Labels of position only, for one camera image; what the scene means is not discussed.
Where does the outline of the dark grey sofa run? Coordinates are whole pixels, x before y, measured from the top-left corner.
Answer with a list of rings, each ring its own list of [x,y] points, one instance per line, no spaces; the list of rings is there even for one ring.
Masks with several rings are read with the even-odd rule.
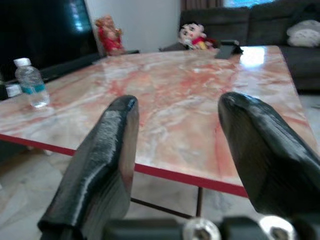
[[[285,58],[295,87],[300,92],[320,92],[320,46],[288,44],[287,30],[300,22],[303,10],[312,6],[320,22],[320,0],[276,0],[252,7],[214,7],[185,10],[180,26],[203,25],[207,37],[237,40],[241,46],[278,46]]]

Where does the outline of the white pillow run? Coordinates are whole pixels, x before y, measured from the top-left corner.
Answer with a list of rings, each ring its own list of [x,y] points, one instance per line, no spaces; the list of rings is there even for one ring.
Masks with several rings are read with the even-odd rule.
[[[287,43],[293,47],[320,47],[320,22],[304,20],[287,29]]]

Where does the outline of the clear plastic water bottle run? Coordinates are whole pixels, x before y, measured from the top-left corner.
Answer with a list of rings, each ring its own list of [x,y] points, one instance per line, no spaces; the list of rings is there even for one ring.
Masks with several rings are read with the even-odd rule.
[[[29,58],[18,58],[13,62],[17,67],[15,77],[30,105],[34,108],[47,106],[50,103],[50,97],[40,71],[32,66]]]

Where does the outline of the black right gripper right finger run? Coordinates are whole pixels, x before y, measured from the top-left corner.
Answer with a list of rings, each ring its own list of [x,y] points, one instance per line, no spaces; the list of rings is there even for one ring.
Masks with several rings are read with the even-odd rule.
[[[320,156],[269,104],[237,92],[218,117],[248,198],[261,214],[320,213]]]

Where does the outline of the marble pattern folding table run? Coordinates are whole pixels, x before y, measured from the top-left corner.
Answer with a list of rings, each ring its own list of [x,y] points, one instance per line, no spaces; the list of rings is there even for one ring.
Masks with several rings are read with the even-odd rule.
[[[34,109],[22,95],[0,103],[0,140],[72,156],[105,108],[122,95],[139,104],[133,196],[141,193],[188,215],[204,214],[203,191],[246,199],[218,118],[226,92],[259,98],[314,149],[316,139],[277,46],[105,58],[47,85],[51,102]]]

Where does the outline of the black television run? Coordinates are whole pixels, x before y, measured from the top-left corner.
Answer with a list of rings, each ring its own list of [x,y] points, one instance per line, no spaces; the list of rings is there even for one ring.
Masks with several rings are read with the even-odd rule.
[[[85,0],[0,0],[0,74],[12,79],[15,59],[39,70],[99,51]]]

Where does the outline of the red and gold figurine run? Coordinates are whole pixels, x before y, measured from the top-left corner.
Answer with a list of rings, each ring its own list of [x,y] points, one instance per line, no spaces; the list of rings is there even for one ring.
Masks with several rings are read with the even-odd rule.
[[[120,56],[125,53],[122,44],[122,30],[115,27],[113,18],[110,15],[95,20],[98,28],[98,37],[103,45],[107,56]]]

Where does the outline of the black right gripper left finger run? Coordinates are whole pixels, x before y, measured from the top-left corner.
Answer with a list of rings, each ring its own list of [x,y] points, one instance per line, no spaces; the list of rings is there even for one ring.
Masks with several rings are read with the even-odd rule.
[[[71,158],[37,224],[40,240],[101,240],[105,224],[126,215],[138,131],[138,99],[116,98]]]

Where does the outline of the plush doll with red shirt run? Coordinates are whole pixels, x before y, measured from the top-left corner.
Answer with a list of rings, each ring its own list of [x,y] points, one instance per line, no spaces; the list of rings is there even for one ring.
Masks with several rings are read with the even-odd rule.
[[[207,37],[204,26],[196,22],[180,27],[178,42],[189,50],[216,49],[219,46],[216,40]]]

